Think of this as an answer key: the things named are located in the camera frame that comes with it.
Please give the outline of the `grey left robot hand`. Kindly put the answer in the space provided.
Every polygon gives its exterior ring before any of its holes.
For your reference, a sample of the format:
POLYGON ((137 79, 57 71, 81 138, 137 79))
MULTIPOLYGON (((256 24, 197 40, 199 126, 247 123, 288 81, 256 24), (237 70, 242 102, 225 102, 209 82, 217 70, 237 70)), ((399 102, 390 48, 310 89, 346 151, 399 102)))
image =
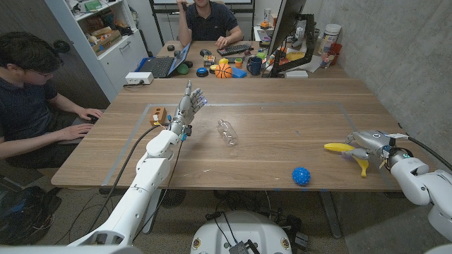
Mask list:
POLYGON ((185 94, 181 98, 169 125, 169 130, 177 135, 183 133, 184 127, 191 124, 196 112, 207 104, 207 99, 203 96, 203 91, 197 88, 192 92, 191 88, 192 82, 189 80, 186 84, 185 94))

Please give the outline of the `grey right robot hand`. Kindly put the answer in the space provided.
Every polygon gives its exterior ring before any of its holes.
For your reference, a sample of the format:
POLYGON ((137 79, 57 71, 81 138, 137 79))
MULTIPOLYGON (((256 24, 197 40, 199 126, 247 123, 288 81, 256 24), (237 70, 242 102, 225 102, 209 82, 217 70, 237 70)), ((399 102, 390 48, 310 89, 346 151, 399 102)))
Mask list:
POLYGON ((345 152, 346 155, 356 157, 358 159, 369 159, 372 155, 375 157, 389 158, 389 142, 390 138, 381 131, 356 131, 346 139, 346 143, 355 141, 360 148, 354 148, 345 152))

